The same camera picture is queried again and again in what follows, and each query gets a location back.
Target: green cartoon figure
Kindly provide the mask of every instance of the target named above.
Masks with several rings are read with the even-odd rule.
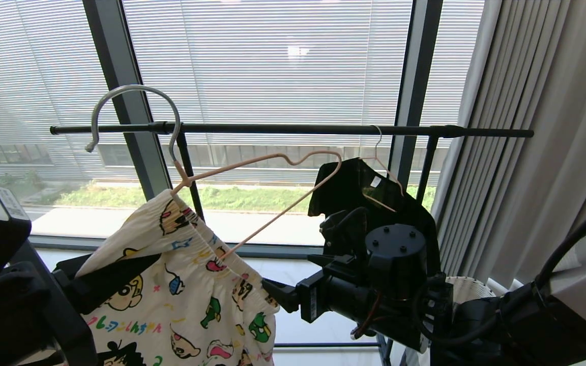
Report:
[[[253,322],[248,326],[248,330],[252,333],[257,342],[266,343],[270,338],[270,328],[265,322],[265,315],[258,313],[254,316]]]
[[[217,322],[221,321],[221,303],[219,303],[216,297],[210,297],[210,304],[207,306],[205,319],[202,319],[200,324],[207,329],[209,323],[214,319],[216,319]]]

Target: rack lower bar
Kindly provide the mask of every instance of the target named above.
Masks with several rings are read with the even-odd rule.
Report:
[[[99,132],[153,132],[167,135],[175,123],[157,122],[149,125],[99,126]],[[462,136],[487,137],[532,137],[532,130],[503,130],[486,128],[465,128],[455,125],[429,127],[379,126],[384,135],[435,136],[444,138]],[[226,133],[226,134],[304,134],[304,135],[378,135],[372,126],[349,125],[248,125],[223,123],[183,123],[184,132]],[[89,126],[51,126],[53,135],[91,134]]]

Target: building window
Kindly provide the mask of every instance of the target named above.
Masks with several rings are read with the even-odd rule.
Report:
[[[43,144],[0,144],[0,164],[52,165]]]
[[[98,150],[105,166],[133,166],[130,151],[125,144],[100,144]]]

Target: hanger hook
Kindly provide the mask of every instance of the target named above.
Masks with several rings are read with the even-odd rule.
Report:
[[[127,93],[129,91],[133,91],[133,90],[150,91],[150,92],[156,93],[160,97],[163,97],[165,100],[167,100],[167,102],[169,102],[169,105],[171,106],[171,109],[173,110],[173,114],[175,116],[175,127],[173,128],[173,133],[172,133],[171,139],[169,141],[169,154],[170,154],[171,159],[173,159],[173,162],[176,162],[177,159],[175,158],[175,153],[173,151],[173,147],[175,146],[175,141],[178,138],[178,134],[180,133],[180,128],[181,128],[180,114],[178,112],[178,108],[175,106],[175,103],[173,102],[173,100],[165,93],[161,92],[160,90],[157,90],[156,88],[151,88],[150,86],[139,85],[139,84],[122,85],[122,86],[119,86],[118,88],[114,88],[114,89],[110,90],[109,92],[107,92],[98,101],[98,103],[96,103],[96,106],[94,107],[94,110],[92,111],[92,141],[89,144],[87,144],[87,146],[85,147],[85,151],[88,153],[93,152],[94,148],[98,144],[98,141],[99,141],[98,114],[101,113],[101,109],[105,105],[105,102],[107,102],[108,100],[111,100],[112,98],[114,98],[118,95],[121,95],[123,93]]]
[[[379,141],[377,141],[374,146],[374,157],[376,158],[376,149],[379,148],[379,143],[381,143],[381,139],[384,138],[384,133],[381,132],[381,128],[379,128],[379,126],[376,126],[376,125],[370,125],[370,126],[376,128],[377,131],[379,131]]]

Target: curtain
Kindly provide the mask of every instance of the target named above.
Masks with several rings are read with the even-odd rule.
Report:
[[[460,123],[535,136],[463,140],[434,213],[447,273],[510,287],[586,218],[586,2],[502,2],[498,14]]]

